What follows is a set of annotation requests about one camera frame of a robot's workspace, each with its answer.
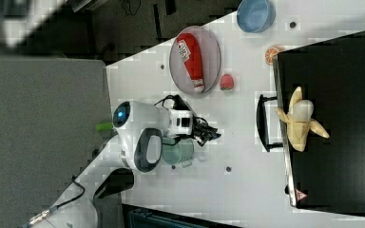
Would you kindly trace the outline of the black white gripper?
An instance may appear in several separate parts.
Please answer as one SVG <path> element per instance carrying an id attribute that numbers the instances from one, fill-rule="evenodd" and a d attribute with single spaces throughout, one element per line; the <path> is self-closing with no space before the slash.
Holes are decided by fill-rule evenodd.
<path id="1" fill-rule="evenodd" d="M 193 128 L 193 114 L 187 110 L 170 109 L 170 135 L 190 135 Z"/>

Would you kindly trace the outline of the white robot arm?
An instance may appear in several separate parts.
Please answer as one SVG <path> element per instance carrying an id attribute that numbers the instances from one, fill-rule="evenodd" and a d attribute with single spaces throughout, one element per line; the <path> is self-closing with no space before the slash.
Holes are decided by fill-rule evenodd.
<path id="1" fill-rule="evenodd" d="M 116 135 L 72 181 L 49 209 L 20 228 L 97 228 L 94 195 L 118 169 L 147 173 L 159 163 L 163 139 L 190 136 L 192 110 L 136 101 L 123 102 L 113 113 Z"/>

